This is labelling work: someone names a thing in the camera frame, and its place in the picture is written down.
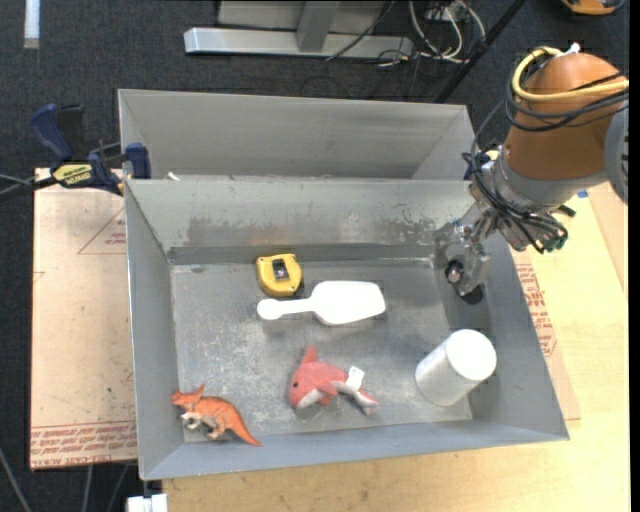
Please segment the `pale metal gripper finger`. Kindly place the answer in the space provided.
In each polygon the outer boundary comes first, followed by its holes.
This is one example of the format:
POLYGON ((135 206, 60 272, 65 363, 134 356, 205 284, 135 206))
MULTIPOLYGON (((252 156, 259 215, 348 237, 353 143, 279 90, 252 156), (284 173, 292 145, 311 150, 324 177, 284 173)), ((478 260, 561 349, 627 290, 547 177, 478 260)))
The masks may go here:
POLYGON ((454 220, 437 229, 433 234, 434 263, 447 266, 450 261, 465 258, 472 226, 462 220, 454 220))
POLYGON ((445 257, 445 277, 459 296, 470 295, 486 280, 491 255, 483 245, 451 245, 445 257))

